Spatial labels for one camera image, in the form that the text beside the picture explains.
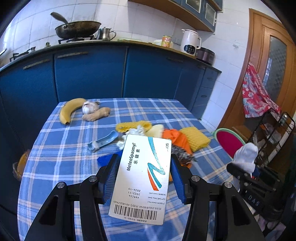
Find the barcode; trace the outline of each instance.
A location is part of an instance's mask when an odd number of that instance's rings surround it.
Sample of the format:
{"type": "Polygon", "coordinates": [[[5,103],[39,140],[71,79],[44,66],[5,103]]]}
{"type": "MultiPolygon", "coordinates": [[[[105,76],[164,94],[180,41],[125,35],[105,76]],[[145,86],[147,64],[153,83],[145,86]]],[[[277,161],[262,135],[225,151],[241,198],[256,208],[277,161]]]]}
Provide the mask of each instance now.
{"type": "Polygon", "coordinates": [[[157,211],[155,210],[146,210],[134,207],[127,207],[115,204],[114,213],[128,216],[131,218],[140,218],[140,219],[147,219],[147,220],[156,220],[157,211]]]}

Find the banana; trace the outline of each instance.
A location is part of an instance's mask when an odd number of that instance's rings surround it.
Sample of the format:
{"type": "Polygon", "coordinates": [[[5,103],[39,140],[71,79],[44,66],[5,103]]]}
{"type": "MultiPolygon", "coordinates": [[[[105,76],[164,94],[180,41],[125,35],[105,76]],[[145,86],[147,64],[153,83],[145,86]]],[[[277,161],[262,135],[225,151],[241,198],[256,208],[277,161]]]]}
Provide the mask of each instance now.
{"type": "Polygon", "coordinates": [[[83,103],[86,102],[86,99],[77,98],[68,101],[61,109],[59,113],[59,120],[64,125],[71,122],[71,113],[78,108],[83,106],[83,103]]]}

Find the wok handle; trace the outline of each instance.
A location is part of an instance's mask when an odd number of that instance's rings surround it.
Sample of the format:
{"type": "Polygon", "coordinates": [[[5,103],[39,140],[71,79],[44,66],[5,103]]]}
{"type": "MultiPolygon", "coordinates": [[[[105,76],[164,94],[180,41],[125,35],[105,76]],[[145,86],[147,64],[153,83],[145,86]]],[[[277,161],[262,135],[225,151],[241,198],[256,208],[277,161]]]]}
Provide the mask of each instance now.
{"type": "Polygon", "coordinates": [[[65,58],[65,57],[70,57],[70,56],[75,56],[75,55],[81,55],[81,54],[88,54],[88,51],[58,55],[57,58],[65,58]]]}
{"type": "Polygon", "coordinates": [[[112,39],[114,39],[116,37],[116,32],[110,31],[110,33],[115,33],[114,37],[110,39],[110,41],[111,41],[112,39]]]}
{"type": "Polygon", "coordinates": [[[58,21],[64,22],[65,24],[68,23],[68,21],[57,12],[51,12],[50,15],[53,16],[58,21]]]}

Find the table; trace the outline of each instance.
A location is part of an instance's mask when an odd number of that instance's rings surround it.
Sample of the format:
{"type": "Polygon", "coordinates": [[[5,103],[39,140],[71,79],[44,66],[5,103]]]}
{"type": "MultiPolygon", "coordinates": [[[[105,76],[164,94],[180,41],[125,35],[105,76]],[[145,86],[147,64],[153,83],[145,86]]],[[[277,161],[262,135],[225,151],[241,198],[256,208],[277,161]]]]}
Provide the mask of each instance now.
{"type": "MultiPolygon", "coordinates": [[[[129,121],[150,121],[168,129],[195,126],[211,139],[208,147],[194,153],[196,162],[191,167],[199,175],[215,184],[231,181],[226,164],[231,158],[202,124],[177,100],[166,99],[94,99],[100,107],[110,107],[110,115],[95,122],[81,120],[82,110],[72,114],[65,126],[59,121],[59,112],[65,102],[54,109],[40,131],[28,158],[18,199],[17,219],[20,240],[24,240],[33,219],[55,185],[82,182],[99,170],[97,158],[118,151],[115,143],[90,153],[87,143],[108,135],[116,124],[129,121]]],[[[132,223],[108,216],[110,200],[100,205],[100,212],[108,240],[181,240],[190,205],[178,199],[174,185],[168,189],[165,219],[162,226],[132,223]]],[[[210,215],[209,240],[213,232],[214,213],[210,215]]],[[[77,240],[83,240],[79,216],[79,202],[75,202],[77,240]]]]}

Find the ginger root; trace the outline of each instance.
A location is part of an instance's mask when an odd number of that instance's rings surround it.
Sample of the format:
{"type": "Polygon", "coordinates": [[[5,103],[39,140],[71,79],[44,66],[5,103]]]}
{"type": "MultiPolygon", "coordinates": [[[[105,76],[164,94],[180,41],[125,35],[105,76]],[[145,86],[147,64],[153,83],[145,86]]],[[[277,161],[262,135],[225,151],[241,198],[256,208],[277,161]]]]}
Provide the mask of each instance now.
{"type": "Polygon", "coordinates": [[[96,121],[102,117],[107,117],[110,114],[110,110],[109,107],[103,107],[92,114],[83,115],[82,119],[84,121],[96,121]]]}

